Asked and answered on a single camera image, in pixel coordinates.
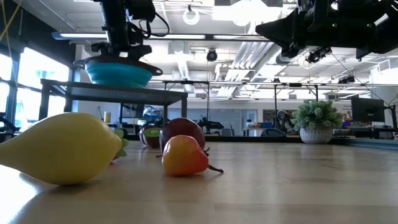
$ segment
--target desk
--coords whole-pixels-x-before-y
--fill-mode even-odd
[[[396,151],[207,142],[207,170],[166,177],[159,150],[127,146],[100,176],[57,187],[0,166],[0,223],[397,223]]]
[[[245,128],[243,129],[243,136],[249,137],[250,131],[263,131],[268,128]]]
[[[380,133],[394,133],[398,130],[394,128],[351,128],[351,135],[360,135],[359,137],[369,137],[371,139],[380,139]]]

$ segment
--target white pot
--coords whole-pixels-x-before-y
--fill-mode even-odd
[[[301,128],[300,137],[307,144],[327,144],[333,136],[332,128]]]

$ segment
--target teal bowl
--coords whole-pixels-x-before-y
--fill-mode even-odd
[[[150,71],[120,63],[93,63],[86,72],[94,84],[145,88],[152,78]]]
[[[73,63],[85,69],[94,84],[145,88],[152,76],[163,74],[163,71],[144,62],[129,58],[97,56]]]

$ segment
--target metal shelf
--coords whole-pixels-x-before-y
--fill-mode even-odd
[[[167,116],[167,106],[182,101],[182,116],[187,116],[188,93],[164,90],[150,90],[145,88],[127,88],[122,86],[108,86],[80,82],[59,82],[55,80],[41,80],[42,104],[39,119],[47,117],[49,94],[54,93],[67,99],[65,112],[71,111],[68,101],[100,101],[113,103],[133,103],[164,106]]]

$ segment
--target red apple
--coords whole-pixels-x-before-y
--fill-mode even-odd
[[[204,150],[206,140],[205,134],[203,134],[202,129],[190,119],[187,118],[175,118],[166,125],[166,127],[160,131],[160,150],[164,151],[164,147],[167,141],[178,135],[186,135],[193,137],[199,144],[199,146]]]
[[[145,127],[143,127],[143,128],[141,128],[141,130],[139,131],[139,140],[141,141],[141,143],[143,143],[144,145],[147,145],[146,143],[145,143],[145,140],[144,140],[144,131],[145,130],[147,130],[147,129],[150,129],[150,128],[156,128],[155,126],[152,126],[152,125],[148,125],[148,126],[145,126]]]

